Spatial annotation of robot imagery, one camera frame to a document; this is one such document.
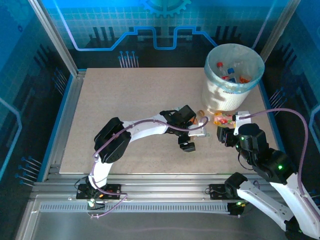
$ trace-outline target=trash can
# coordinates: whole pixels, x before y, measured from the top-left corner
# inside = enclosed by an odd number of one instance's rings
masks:
[[[264,61],[249,47],[235,43],[215,47],[205,61],[202,103],[211,113],[237,109],[264,71]]]

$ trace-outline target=bottle cap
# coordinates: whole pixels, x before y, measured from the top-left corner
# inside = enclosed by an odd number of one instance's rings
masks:
[[[231,67],[228,69],[228,74],[234,74],[235,73],[235,70]]]

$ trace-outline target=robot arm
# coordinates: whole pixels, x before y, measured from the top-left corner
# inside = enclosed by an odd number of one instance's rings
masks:
[[[255,123],[245,123],[240,124],[237,131],[218,127],[217,136],[226,147],[235,147],[254,171],[280,193],[288,207],[264,194],[238,172],[225,181],[228,197],[247,200],[273,219],[287,235],[319,239],[320,221],[316,216],[320,214],[319,209],[308,193],[302,196],[296,166],[285,153],[269,148],[264,131]]]
[[[96,185],[101,188],[107,184],[107,177],[112,167],[112,164],[119,160],[129,143],[156,134],[175,134],[178,136],[178,144],[180,148],[185,152],[192,152],[196,150],[195,144],[190,142],[191,136],[205,136],[206,131],[204,128],[193,130],[193,131],[179,131],[170,126],[174,126],[181,129],[194,129],[201,126],[203,123],[199,122],[198,125],[193,124],[196,114],[192,109],[185,105],[180,110],[168,110],[161,111],[159,114],[147,118],[147,122],[143,122],[137,125],[137,121],[120,121],[118,117],[112,118],[103,129],[94,138],[94,149],[97,151],[101,148],[113,135],[118,133],[125,128],[126,131],[121,133],[116,139],[114,139],[110,144],[108,144],[100,153],[98,154],[98,160],[95,163],[93,170],[93,176],[95,184],[93,183],[92,176],[88,176],[87,184],[96,189]],[[161,121],[169,124],[164,125],[156,121]]]

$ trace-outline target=white trash can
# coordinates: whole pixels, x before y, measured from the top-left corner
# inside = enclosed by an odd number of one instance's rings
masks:
[[[219,77],[221,75],[217,63],[223,63],[228,68],[236,68],[235,74],[238,76],[250,76],[248,83],[233,83]],[[254,88],[265,71],[265,64],[262,58],[251,48],[228,43],[222,44],[212,49],[206,57],[204,80],[202,91],[202,103],[206,109],[214,113],[215,111],[236,110]]]

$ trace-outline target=wooden work surface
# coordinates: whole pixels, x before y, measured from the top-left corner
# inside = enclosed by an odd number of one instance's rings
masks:
[[[86,72],[61,163],[62,174],[88,174],[93,165],[94,137],[113,117],[134,121],[152,117],[162,110],[189,105],[203,110],[203,68],[89,68]],[[259,87],[251,90],[240,111],[264,110]],[[271,148],[277,149],[268,119],[252,119],[266,133]],[[152,135],[130,143],[110,173],[252,173],[238,163],[234,148],[217,140],[217,126],[206,127],[210,137],[195,139],[196,151],[183,152],[178,137]]]

